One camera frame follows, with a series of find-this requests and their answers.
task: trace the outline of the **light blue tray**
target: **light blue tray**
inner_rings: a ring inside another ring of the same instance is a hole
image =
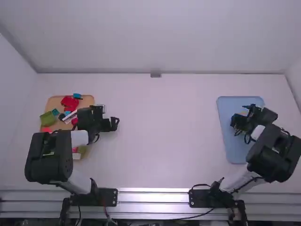
[[[256,104],[259,107],[264,107],[264,101],[261,97],[219,97],[216,103],[227,160],[234,164],[246,163],[246,155],[254,142],[245,144],[244,133],[237,137],[234,136],[235,129],[230,126],[231,117],[235,113],[246,115],[248,110],[243,108],[243,105]]]

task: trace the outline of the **red toy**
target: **red toy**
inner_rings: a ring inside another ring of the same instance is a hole
[[[75,110],[76,110],[76,107],[74,107],[74,106],[64,107],[64,112],[66,112],[66,111],[74,112]]]
[[[65,96],[61,100],[61,105],[65,107],[74,107],[76,109],[77,106],[79,105],[79,100],[72,98],[72,96]]]
[[[76,125],[78,123],[78,118],[74,118],[71,120],[72,126]]]

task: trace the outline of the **small metal bracket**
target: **small metal bracket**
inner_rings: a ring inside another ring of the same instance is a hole
[[[97,104],[96,106],[102,106],[103,107],[103,114],[105,114],[106,107],[105,107],[104,104]]]
[[[151,78],[161,78],[162,77],[162,73],[160,71],[152,71],[150,73],[150,77]]]
[[[100,200],[96,200],[92,194],[75,195],[72,199],[72,206],[115,207],[118,202],[118,190],[115,188],[98,188],[98,197]]]
[[[224,208],[221,202],[214,197],[208,196],[208,192],[208,189],[189,190],[189,206],[191,208]]]

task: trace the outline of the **white object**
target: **white object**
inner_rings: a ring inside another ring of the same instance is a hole
[[[69,124],[72,119],[76,118],[76,115],[77,115],[77,110],[71,112],[69,115],[67,115],[66,117],[64,117],[62,119],[62,121],[65,123],[65,124]]]
[[[80,158],[81,158],[81,153],[75,153],[75,152],[72,153],[73,160],[80,160]]]
[[[265,129],[265,126],[262,126],[262,125],[256,126],[256,128],[253,130],[253,132],[251,134],[251,138],[256,141],[264,129]]]
[[[225,177],[224,180],[221,182],[220,189],[229,193],[232,193],[234,192],[234,190],[239,189],[239,192],[235,193],[236,195],[239,195],[242,192],[250,190],[256,185],[266,183],[264,179],[256,179],[252,181],[254,178],[260,177],[261,176],[257,173],[248,171],[246,164],[245,167],[243,167],[243,169],[241,169],[239,172]]]

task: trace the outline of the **toy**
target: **toy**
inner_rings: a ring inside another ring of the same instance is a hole
[[[72,126],[75,126],[77,123],[78,123],[78,118],[76,117],[76,118],[73,118],[72,120],[71,120],[71,123],[72,123]]]
[[[65,106],[65,107],[77,107],[79,105],[79,100],[72,98],[71,96],[65,96],[62,100],[61,100],[61,105]]]
[[[53,131],[49,127],[42,127],[41,132],[43,132],[43,133],[45,133],[45,132],[52,133]]]
[[[73,94],[73,98],[75,98],[75,99],[80,99],[80,100],[83,99],[83,98],[81,98],[81,94],[79,94],[79,93],[74,93],[74,94]]]
[[[40,115],[40,119],[42,126],[51,126],[55,123],[55,116],[50,111]]]
[[[54,116],[57,116],[60,114],[60,112],[56,108],[54,108],[51,112]]]
[[[77,110],[75,110],[74,112],[71,112],[71,114],[65,116],[62,121],[65,123],[65,124],[69,124],[71,122],[72,119],[76,118],[77,117]]]
[[[65,111],[65,115],[69,115],[71,113],[71,111]]]
[[[74,106],[64,107],[64,112],[66,112],[66,111],[74,112],[75,110],[76,110],[76,107],[74,107]]]
[[[63,118],[65,118],[65,117],[66,117],[65,114],[61,113],[61,114],[58,116],[58,119],[61,120],[61,121],[63,121]]]

